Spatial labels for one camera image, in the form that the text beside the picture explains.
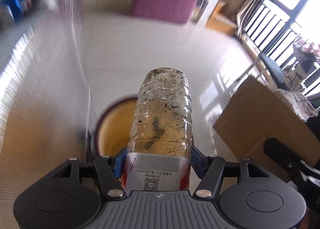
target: screw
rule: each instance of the screw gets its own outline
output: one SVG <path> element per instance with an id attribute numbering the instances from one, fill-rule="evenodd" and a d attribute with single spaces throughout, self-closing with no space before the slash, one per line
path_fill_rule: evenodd
<path id="1" fill-rule="evenodd" d="M 124 192 L 121 189 L 111 189 L 108 191 L 108 196 L 110 197 L 122 197 Z"/>
<path id="2" fill-rule="evenodd" d="M 210 197 L 212 196 L 212 192 L 210 190 L 207 190 L 207 189 L 200 189 L 196 192 L 196 195 L 198 197 L 201 197 L 201 198 L 205 198 L 205 197 Z"/>

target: black chair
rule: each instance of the black chair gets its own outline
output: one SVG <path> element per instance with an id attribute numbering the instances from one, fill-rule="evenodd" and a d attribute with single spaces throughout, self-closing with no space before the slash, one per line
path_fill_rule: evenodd
<path id="1" fill-rule="evenodd" d="M 271 77 L 275 81 L 276 85 L 280 89 L 284 89 L 287 91 L 290 91 L 291 88 L 287 86 L 284 82 L 284 73 L 282 72 L 281 68 L 276 64 L 274 60 L 267 57 L 264 53 L 260 53 L 255 61 L 251 64 L 250 67 L 247 68 L 247 70 L 237 79 L 237 81 L 240 81 L 245 75 L 249 73 L 249 71 L 259 62 L 262 61 L 265 66 L 266 70 L 270 72 Z"/>

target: round black pad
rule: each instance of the round black pad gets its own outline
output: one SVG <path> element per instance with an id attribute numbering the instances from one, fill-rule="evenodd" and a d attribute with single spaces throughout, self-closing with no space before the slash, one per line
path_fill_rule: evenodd
<path id="1" fill-rule="evenodd" d="M 90 188 L 69 178 L 37 182 L 16 199 L 14 216 L 26 229 L 74 229 L 96 217 L 101 200 Z"/>
<path id="2" fill-rule="evenodd" d="M 275 212 L 283 206 L 283 199 L 280 195 L 266 190 L 250 193 L 246 202 L 253 210 L 264 213 Z"/>
<path id="3" fill-rule="evenodd" d="M 219 206 L 231 222 L 245 229 L 292 228 L 306 212 L 303 197 L 278 178 L 241 181 L 222 193 Z"/>

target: cardboard box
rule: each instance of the cardboard box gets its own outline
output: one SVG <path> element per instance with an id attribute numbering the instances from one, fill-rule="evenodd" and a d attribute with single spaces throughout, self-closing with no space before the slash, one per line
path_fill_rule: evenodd
<path id="1" fill-rule="evenodd" d="M 213 128 L 238 160 L 252 159 L 284 181 L 289 174 L 263 152 L 268 138 L 276 138 L 314 166 L 320 142 L 280 99 L 253 77 L 232 96 Z"/>

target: chair backrest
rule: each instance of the chair backrest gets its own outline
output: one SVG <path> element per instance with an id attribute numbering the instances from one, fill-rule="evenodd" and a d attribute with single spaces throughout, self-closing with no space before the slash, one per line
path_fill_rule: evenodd
<path id="1" fill-rule="evenodd" d="M 259 57 L 266 65 L 277 87 L 290 91 L 291 89 L 284 83 L 284 73 L 282 72 L 282 69 L 277 65 L 277 63 L 262 52 L 259 54 Z"/>

